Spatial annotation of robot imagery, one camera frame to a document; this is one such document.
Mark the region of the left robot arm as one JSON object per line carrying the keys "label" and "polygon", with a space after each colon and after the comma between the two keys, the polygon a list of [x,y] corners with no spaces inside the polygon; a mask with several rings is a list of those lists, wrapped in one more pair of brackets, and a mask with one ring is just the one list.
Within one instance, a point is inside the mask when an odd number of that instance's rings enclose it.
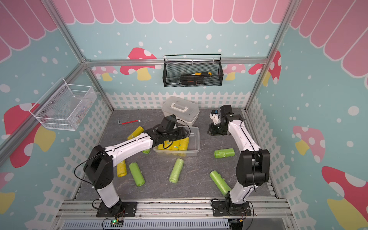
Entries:
{"label": "left robot arm", "polygon": [[160,124],[143,131],[135,138],[113,146],[95,146],[83,171],[103,205],[109,209],[119,207],[121,199],[113,185],[114,167],[141,151],[164,144],[165,141],[182,140],[189,136],[189,126],[179,126],[175,115],[166,116]]}

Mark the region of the light green roll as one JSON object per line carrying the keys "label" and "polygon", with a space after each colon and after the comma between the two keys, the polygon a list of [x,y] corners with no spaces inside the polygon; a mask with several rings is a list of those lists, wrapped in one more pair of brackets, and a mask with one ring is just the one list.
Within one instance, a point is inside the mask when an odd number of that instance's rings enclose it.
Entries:
{"label": "light green roll", "polygon": [[172,172],[169,177],[169,182],[174,183],[174,184],[178,183],[179,176],[183,168],[183,165],[184,165],[184,160],[178,158],[173,166]]}

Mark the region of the clear plastic storage box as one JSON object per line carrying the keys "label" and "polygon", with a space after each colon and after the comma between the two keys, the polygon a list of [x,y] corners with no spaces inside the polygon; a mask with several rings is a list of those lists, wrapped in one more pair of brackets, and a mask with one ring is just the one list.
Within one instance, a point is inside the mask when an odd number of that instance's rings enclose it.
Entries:
{"label": "clear plastic storage box", "polygon": [[153,150],[160,156],[195,157],[200,150],[200,132],[198,127],[185,127],[190,131],[188,138],[171,142],[165,141],[164,144],[156,146]]}

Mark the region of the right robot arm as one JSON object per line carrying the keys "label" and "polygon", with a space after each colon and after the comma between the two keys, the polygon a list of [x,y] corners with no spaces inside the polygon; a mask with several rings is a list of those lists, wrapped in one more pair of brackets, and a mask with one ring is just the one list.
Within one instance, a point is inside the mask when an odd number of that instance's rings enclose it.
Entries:
{"label": "right robot arm", "polygon": [[231,135],[240,151],[236,166],[237,183],[225,195],[227,208],[238,208],[256,188],[268,182],[270,153],[262,149],[251,137],[241,115],[236,115],[230,105],[223,105],[220,110],[213,110],[209,115],[208,134],[212,136]]}

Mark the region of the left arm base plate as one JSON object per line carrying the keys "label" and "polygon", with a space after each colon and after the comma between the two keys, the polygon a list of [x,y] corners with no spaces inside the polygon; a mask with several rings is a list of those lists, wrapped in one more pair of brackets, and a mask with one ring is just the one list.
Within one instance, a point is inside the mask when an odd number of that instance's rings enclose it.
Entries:
{"label": "left arm base plate", "polygon": [[97,210],[96,216],[98,218],[135,217],[137,204],[137,202],[119,201],[108,208],[104,202],[102,202]]}

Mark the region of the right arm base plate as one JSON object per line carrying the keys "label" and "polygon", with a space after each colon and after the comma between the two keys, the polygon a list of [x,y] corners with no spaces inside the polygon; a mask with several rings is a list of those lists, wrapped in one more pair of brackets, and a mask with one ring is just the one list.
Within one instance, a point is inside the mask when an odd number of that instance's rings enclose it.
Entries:
{"label": "right arm base plate", "polygon": [[212,207],[213,216],[215,217],[248,217],[252,215],[249,202],[243,204],[233,204],[227,201],[212,200],[210,202]]}

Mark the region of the yellow roll with blue label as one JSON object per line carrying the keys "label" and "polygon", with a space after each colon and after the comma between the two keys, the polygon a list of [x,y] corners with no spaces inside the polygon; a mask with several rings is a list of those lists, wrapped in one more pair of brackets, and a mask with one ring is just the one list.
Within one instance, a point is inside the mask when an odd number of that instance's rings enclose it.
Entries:
{"label": "yellow roll with blue label", "polygon": [[180,140],[176,140],[173,142],[171,150],[179,150],[179,147],[180,147]]}

